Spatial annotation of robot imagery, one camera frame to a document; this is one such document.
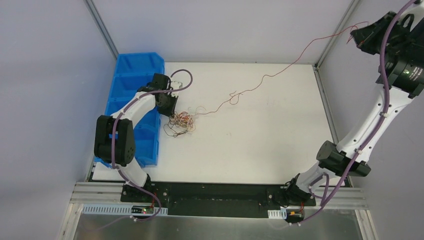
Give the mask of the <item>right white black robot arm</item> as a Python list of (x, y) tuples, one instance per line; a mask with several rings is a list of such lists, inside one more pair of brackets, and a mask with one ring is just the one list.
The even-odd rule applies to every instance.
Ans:
[(371, 103), (357, 124), (338, 143), (325, 141), (316, 164), (296, 175), (282, 190), (290, 205), (314, 199), (314, 190), (339, 177), (365, 177), (375, 144), (395, 119), (424, 89), (424, 3), (411, 0), (399, 12), (350, 32), (356, 47), (379, 55), (379, 77)]

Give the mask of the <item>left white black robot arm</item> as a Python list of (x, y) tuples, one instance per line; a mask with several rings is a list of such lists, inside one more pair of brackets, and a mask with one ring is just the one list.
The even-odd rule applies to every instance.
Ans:
[(122, 108), (109, 115), (100, 115), (96, 120), (94, 156), (110, 164), (128, 185), (135, 187), (133, 195), (140, 202), (149, 201), (153, 189), (146, 185), (149, 175), (136, 160), (135, 127), (152, 110), (171, 116), (178, 92), (183, 89), (181, 82), (155, 73)]

